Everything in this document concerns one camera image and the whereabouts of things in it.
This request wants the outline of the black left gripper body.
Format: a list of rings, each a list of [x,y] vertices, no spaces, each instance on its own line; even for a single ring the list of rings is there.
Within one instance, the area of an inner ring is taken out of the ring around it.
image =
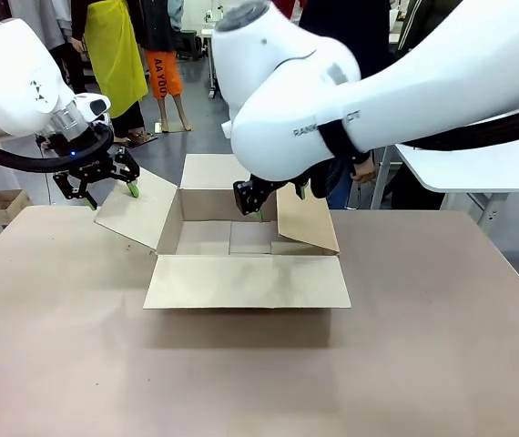
[[[109,125],[90,125],[79,137],[68,141],[63,134],[36,134],[39,148],[45,146],[56,154],[55,158],[44,158],[41,173],[57,173],[80,169],[105,155],[113,145],[114,134]]]

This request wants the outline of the person's left hand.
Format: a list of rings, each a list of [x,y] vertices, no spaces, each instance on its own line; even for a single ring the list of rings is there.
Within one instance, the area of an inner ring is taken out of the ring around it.
[[[375,178],[376,170],[371,153],[359,155],[352,161],[351,177],[358,183],[366,183]]]

